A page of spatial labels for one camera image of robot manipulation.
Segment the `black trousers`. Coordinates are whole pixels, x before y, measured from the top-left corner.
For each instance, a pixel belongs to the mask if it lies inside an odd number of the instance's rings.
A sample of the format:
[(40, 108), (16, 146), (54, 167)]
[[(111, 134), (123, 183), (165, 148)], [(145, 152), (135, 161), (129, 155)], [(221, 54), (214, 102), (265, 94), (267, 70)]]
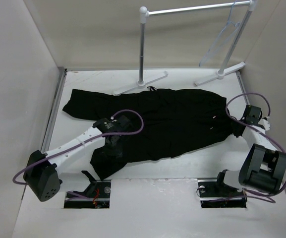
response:
[(131, 121), (123, 154), (103, 156), (97, 149), (91, 165), (106, 179), (126, 164), (174, 158), (224, 141), (233, 121), (226, 114), (225, 97), (200, 89), (156, 89), (112, 96), (73, 89), (63, 111), (71, 117), (97, 121), (121, 112)]

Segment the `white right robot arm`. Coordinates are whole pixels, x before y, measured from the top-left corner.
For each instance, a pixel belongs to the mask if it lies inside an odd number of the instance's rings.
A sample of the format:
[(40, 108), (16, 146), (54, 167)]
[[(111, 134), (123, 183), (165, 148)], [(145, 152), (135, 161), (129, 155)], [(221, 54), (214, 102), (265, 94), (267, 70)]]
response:
[(270, 129), (266, 119), (258, 123), (244, 125), (234, 131), (235, 136), (245, 139), (250, 151), (239, 171), (223, 170), (214, 183), (215, 193), (226, 196), (232, 188), (252, 192), (261, 196), (274, 196), (286, 187), (286, 152), (277, 150), (274, 141), (265, 132)]

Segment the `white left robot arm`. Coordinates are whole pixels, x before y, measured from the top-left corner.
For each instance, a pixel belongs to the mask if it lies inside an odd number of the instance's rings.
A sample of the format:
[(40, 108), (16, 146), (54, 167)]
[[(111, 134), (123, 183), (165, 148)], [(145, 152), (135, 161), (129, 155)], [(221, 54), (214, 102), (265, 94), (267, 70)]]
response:
[(125, 140), (121, 133), (132, 128), (125, 116), (114, 120), (100, 119), (84, 133), (54, 150), (33, 152), (23, 178), (41, 202), (50, 200), (60, 191), (73, 192), (73, 198), (91, 198), (98, 187), (95, 178), (86, 170), (77, 174), (65, 170), (84, 156), (90, 156), (92, 163), (119, 159)]

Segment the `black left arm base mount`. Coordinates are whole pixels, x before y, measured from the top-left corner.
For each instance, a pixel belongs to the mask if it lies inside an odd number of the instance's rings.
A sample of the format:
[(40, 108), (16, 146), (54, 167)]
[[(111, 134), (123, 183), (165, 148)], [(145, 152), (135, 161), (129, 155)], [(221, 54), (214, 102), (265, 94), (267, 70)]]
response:
[(109, 209), (111, 181), (92, 182), (82, 192), (67, 192), (64, 209)]

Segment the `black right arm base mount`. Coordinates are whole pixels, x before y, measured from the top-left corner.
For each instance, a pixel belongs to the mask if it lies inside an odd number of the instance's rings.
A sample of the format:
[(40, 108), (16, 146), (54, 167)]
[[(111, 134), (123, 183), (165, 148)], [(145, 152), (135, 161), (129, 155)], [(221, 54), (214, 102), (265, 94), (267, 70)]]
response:
[(199, 181), (196, 190), (201, 208), (246, 208), (243, 192), (216, 181)]

